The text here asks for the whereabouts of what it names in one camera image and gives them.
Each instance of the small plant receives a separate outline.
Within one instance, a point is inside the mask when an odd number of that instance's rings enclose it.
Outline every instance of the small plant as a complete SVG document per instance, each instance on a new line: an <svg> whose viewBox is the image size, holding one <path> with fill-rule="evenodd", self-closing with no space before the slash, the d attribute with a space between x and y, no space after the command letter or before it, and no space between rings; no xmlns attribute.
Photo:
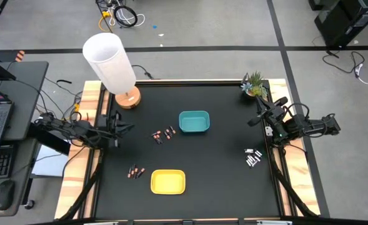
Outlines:
<svg viewBox="0 0 368 225"><path fill-rule="evenodd" d="M261 96L262 98L267 97L267 90L263 87L261 72L254 72L251 76L246 73L243 83L241 85L242 91L246 92L250 96Z"/></svg>

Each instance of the wooden lamp base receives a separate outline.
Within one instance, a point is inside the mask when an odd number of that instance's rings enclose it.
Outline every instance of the wooden lamp base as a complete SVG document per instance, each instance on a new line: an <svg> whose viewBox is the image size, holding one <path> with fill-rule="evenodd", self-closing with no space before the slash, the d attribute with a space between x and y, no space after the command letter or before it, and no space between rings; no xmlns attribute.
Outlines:
<svg viewBox="0 0 368 225"><path fill-rule="evenodd" d="M141 101L141 93L138 87L132 88L125 94L116 95L116 102L123 109L132 109L139 104Z"/></svg>

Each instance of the yellow bowl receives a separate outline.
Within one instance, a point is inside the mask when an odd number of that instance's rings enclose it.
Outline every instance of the yellow bowl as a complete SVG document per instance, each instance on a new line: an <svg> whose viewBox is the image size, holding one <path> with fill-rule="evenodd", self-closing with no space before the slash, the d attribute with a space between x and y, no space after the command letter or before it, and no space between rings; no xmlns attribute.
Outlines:
<svg viewBox="0 0 368 225"><path fill-rule="evenodd" d="M152 173L151 190L154 194L182 194L185 173L176 169L158 169Z"/></svg>

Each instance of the computer mouse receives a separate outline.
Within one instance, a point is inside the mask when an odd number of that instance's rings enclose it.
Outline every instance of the computer mouse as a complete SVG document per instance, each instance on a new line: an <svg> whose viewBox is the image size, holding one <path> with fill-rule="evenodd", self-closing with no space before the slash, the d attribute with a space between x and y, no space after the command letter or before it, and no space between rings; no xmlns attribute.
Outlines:
<svg viewBox="0 0 368 225"><path fill-rule="evenodd" d="M9 209L13 203L14 197L14 181L7 180L0 184L0 210Z"/></svg>

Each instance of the gray floor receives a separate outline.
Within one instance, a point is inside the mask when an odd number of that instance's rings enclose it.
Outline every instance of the gray floor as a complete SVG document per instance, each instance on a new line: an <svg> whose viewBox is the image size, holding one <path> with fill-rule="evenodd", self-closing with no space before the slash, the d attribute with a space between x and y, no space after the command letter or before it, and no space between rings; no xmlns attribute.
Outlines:
<svg viewBox="0 0 368 225"><path fill-rule="evenodd" d="M135 29L114 28L126 47L277 45L266 0L127 1L137 13L145 14L146 22ZM310 10L306 0L273 3L285 45L312 46L311 41L320 35L313 22L317 12ZM100 32L99 18L92 0L9 0L0 17L0 49L81 48L88 37ZM368 27L355 40L368 45ZM314 42L323 45L321 38ZM361 53L366 58L361 76L368 81L368 51ZM341 52L340 59L328 60L351 68L349 54ZM324 51L288 55L301 101L311 108L311 116L336 113L342 128L338 136L312 140L331 216L368 219L368 85L324 64ZM155 78L241 78L255 70L265 78L287 78L276 51L136 52L128 56ZM28 54L24 60L49 61L47 78L72 81L65 86L74 93L82 90L85 80L97 79L82 54ZM135 72L138 79L146 78L140 69ZM63 90L47 81L43 89L62 110L72 102L72 96L66 99ZM50 101L46 105L57 112ZM50 221L60 181L50 181L50 188L46 182L41 179L33 186L33 193L45 193L41 202L46 204L0 218L0 224Z"/></svg>

